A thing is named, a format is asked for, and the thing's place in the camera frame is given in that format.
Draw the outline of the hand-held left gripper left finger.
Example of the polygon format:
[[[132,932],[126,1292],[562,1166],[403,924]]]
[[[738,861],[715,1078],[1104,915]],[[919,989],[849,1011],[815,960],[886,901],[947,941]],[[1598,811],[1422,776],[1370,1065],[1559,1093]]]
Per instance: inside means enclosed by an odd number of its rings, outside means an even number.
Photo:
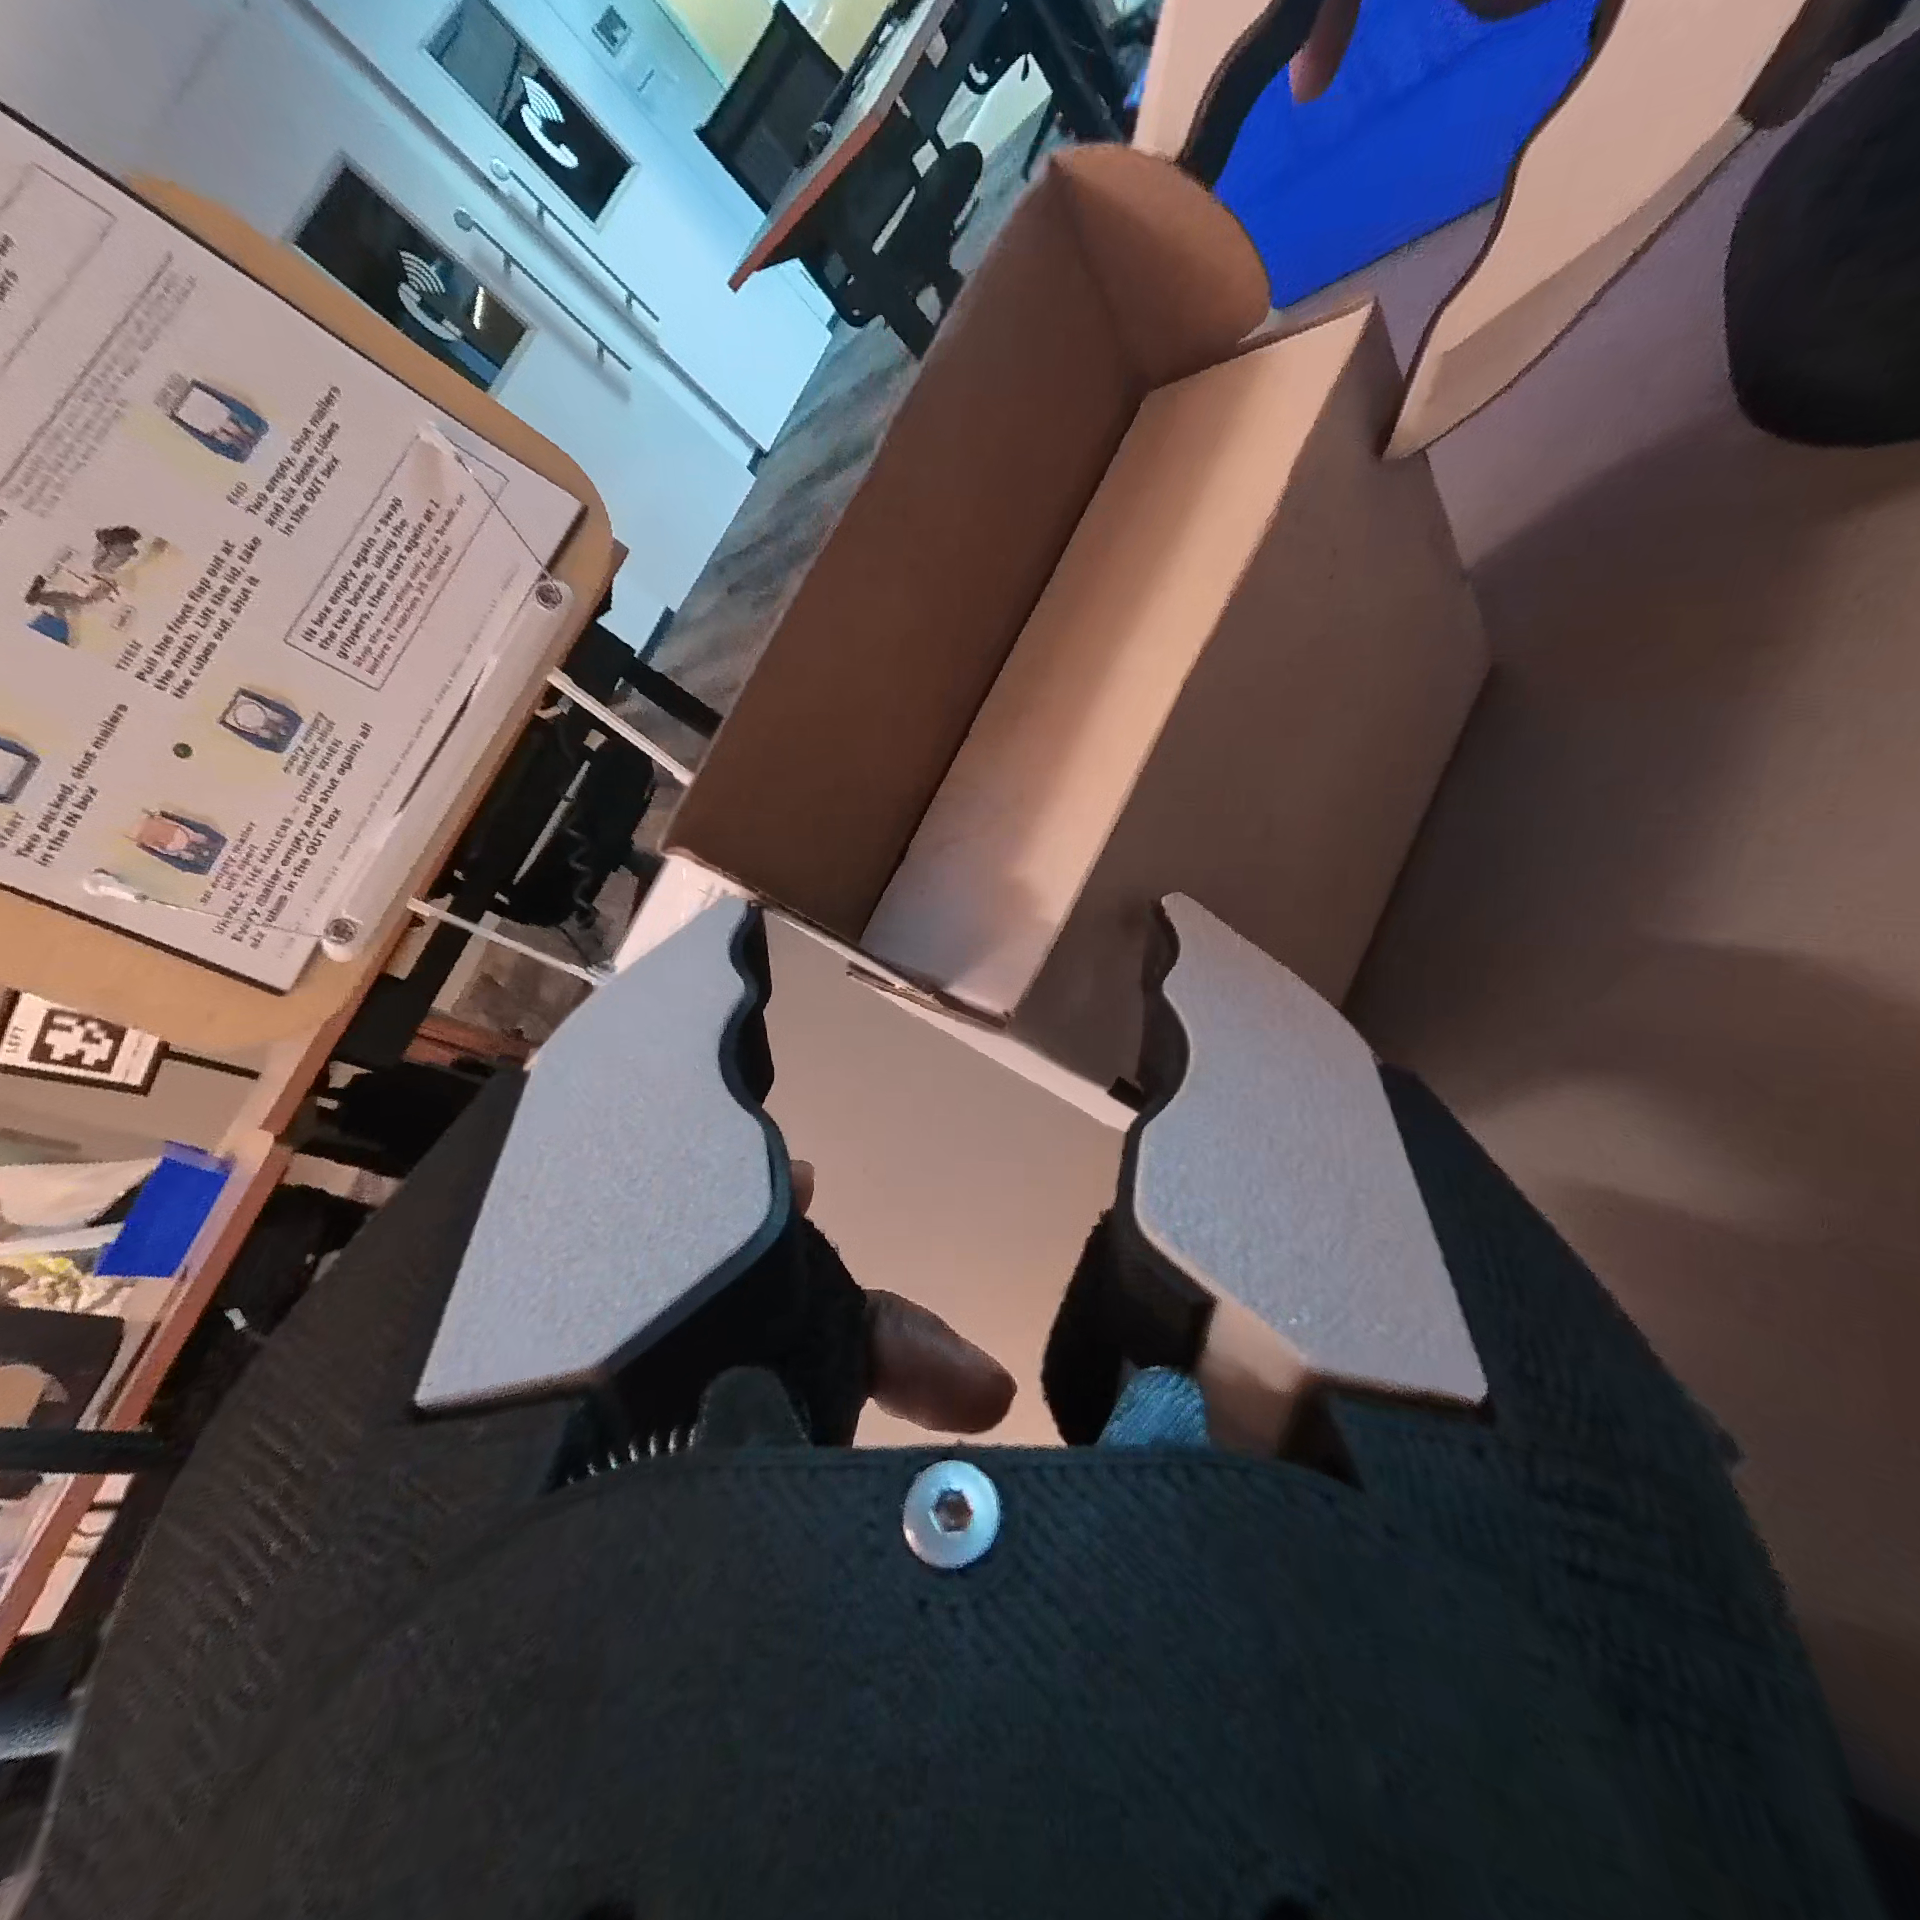
[[[526,1071],[414,1412],[615,1389],[776,1248],[793,1164],[747,1078],[769,1001],[760,907],[715,901],[562,1021]]]

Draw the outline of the instruction sign on white stand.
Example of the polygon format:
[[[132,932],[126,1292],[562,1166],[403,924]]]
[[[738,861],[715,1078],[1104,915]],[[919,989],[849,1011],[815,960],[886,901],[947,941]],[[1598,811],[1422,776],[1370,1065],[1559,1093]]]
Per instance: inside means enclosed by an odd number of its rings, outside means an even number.
[[[219,1061],[6,1071],[5,1158],[214,1147],[324,1057],[636,556],[308,258],[5,108],[5,1011]]]

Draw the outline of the white cardboard mailer box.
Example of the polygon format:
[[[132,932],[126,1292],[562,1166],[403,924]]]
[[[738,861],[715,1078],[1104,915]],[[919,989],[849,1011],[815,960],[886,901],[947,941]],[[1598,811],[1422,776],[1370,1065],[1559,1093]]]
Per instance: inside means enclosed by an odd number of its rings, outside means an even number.
[[[1341,1006],[1489,670],[1375,304],[1251,343],[1237,219],[1054,155],[804,564],[665,848],[1107,1090],[1181,894]]]

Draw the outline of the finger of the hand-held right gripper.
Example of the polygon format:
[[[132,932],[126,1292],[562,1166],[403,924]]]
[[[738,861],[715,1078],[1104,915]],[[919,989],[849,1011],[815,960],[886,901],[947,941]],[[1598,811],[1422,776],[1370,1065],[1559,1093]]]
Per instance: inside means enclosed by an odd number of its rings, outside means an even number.
[[[1237,130],[1305,47],[1321,4],[1164,4],[1129,143],[1223,179]]]
[[[1387,461],[1529,374],[1754,134],[1743,111],[1801,49],[1807,4],[1619,4],[1529,134],[1471,272],[1410,361]]]

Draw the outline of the door with phone icon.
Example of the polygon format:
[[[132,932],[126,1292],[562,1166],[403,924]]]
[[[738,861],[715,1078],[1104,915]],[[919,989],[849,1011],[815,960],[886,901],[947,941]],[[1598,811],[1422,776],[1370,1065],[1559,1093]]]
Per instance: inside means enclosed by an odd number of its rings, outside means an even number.
[[[497,391],[529,327],[350,159],[303,214],[294,247],[481,391]]]
[[[548,179],[571,214],[602,224],[633,157],[575,98],[558,68],[497,4],[455,4],[426,42],[438,68]]]

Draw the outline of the person's left hand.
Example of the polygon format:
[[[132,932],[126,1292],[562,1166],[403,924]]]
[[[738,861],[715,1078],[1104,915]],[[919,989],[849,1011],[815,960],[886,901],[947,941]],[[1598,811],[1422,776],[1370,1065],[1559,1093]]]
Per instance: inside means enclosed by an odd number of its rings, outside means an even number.
[[[867,1386],[886,1418],[928,1433],[990,1433],[1012,1412],[1012,1373],[930,1311],[867,1292]]]

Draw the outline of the wooden-edged office desk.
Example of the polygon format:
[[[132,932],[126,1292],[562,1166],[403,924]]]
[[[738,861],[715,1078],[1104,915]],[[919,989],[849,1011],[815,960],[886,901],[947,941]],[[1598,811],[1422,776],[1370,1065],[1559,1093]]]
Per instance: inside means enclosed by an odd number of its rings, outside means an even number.
[[[829,203],[861,166],[907,157],[928,169],[943,137],[943,113],[975,81],[990,91],[994,52],[1044,61],[1050,4],[890,4],[861,42],[829,122],[815,130],[815,157],[789,178],[736,265],[729,287],[800,265],[816,279],[829,253]]]

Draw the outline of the black office chair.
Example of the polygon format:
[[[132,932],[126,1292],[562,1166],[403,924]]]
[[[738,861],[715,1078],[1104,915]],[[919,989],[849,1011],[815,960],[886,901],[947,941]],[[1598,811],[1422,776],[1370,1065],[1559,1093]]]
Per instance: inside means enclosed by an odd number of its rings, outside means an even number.
[[[968,228],[988,155],[969,137],[941,147],[928,169],[907,157],[861,166],[829,203],[829,253],[816,279],[849,327],[883,320],[923,361],[963,291],[955,246]]]
[[[769,214],[815,157],[815,130],[829,122],[847,68],[786,4],[752,47],[718,108],[696,128],[709,157]]]

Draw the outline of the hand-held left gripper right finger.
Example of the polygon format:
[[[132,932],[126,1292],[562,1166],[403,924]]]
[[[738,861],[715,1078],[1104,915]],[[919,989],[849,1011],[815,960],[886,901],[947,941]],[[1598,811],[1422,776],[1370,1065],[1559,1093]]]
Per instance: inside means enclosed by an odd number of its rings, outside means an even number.
[[[1197,1311],[1178,1373],[1211,1444],[1280,1458],[1329,1393],[1482,1413],[1378,1055],[1197,899],[1166,894],[1155,932],[1121,1224],[1170,1305]]]

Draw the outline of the black quilted wrist rest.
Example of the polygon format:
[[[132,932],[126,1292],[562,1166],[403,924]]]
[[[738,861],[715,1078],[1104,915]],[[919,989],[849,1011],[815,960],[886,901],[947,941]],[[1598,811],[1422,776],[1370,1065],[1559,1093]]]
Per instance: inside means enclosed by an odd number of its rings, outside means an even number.
[[[1916,37],[1809,111],[1724,263],[1743,420],[1813,448],[1916,442]]]

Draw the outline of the blue plastic bin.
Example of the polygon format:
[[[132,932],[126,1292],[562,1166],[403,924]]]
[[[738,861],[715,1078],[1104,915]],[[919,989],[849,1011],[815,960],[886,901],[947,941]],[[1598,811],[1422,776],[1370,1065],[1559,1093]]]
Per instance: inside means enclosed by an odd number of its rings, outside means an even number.
[[[1293,306],[1475,206],[1591,57],[1598,4],[1363,4],[1333,84],[1274,79],[1215,182]]]

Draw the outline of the black and white marker tag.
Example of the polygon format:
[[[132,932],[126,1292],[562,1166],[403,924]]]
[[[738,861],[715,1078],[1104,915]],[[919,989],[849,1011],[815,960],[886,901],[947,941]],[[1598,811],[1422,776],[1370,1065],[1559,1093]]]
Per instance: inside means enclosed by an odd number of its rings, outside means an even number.
[[[15,1078],[143,1096],[164,1061],[158,1035],[36,995],[18,995],[5,1015],[5,1075]]]

